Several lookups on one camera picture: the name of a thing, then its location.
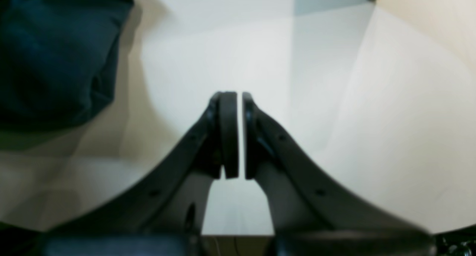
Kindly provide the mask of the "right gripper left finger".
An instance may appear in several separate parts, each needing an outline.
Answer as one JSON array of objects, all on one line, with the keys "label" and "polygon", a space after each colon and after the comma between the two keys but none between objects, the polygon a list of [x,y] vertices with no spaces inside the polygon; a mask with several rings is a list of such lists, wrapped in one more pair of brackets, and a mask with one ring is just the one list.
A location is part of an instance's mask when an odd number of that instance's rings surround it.
[{"label": "right gripper left finger", "polygon": [[237,94],[216,93],[168,156],[132,188],[49,231],[43,256],[205,256],[209,190],[237,178]]}]

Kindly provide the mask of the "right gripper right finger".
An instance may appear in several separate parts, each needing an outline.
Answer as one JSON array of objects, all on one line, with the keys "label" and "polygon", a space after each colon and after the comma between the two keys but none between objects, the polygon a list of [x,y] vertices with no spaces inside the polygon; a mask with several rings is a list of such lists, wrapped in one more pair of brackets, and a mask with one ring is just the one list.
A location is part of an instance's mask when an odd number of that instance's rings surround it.
[{"label": "right gripper right finger", "polygon": [[243,93],[245,177],[267,197],[266,256],[434,256],[430,234],[350,192]]}]

